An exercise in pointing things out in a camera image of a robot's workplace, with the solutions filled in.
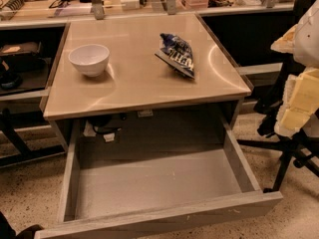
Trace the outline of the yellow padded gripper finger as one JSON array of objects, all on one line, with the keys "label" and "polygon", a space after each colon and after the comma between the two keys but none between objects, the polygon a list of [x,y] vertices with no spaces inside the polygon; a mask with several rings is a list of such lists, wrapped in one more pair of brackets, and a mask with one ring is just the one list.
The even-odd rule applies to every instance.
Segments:
[{"label": "yellow padded gripper finger", "polygon": [[274,131],[291,137],[319,109],[319,69],[306,68],[298,76],[289,75],[282,100]]}]

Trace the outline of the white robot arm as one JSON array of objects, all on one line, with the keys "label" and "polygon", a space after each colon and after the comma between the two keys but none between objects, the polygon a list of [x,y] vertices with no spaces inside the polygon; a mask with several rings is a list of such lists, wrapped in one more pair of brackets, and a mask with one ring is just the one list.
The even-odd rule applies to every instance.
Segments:
[{"label": "white robot arm", "polygon": [[319,108],[319,4],[315,2],[271,49],[290,53],[305,66],[299,76],[288,77],[274,127],[277,134],[291,137]]}]

